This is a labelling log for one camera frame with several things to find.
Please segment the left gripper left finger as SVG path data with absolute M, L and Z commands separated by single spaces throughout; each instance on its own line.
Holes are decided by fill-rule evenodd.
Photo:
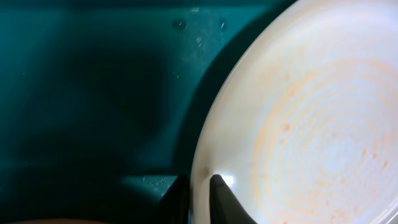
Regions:
M 187 224 L 190 208 L 190 181 L 179 175 L 159 202 L 155 223 Z

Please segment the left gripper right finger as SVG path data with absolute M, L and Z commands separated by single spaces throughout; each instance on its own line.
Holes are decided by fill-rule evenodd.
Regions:
M 256 224 L 218 174 L 210 179 L 210 223 Z

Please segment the white plate top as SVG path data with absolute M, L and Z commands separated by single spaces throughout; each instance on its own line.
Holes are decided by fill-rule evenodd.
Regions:
M 257 223 L 397 222 L 397 1 L 297 1 L 228 75 L 192 166 Z

